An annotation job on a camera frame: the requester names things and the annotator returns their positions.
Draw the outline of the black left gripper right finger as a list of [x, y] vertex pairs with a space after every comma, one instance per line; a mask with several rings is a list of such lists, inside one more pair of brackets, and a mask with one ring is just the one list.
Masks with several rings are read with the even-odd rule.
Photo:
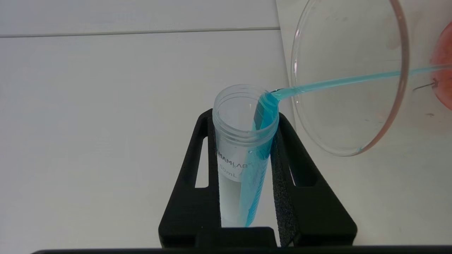
[[351, 246], [356, 223], [284, 114], [279, 114], [270, 159], [281, 246]]

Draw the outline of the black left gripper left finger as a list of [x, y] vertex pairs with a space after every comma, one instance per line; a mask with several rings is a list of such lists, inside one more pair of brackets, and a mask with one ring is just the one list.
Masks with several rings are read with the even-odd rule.
[[[208, 186], [196, 188], [204, 140], [208, 143]], [[221, 227], [218, 163], [213, 110], [203, 112], [195, 124], [179, 175], [163, 213], [158, 235], [163, 248], [196, 244], [199, 231]]]

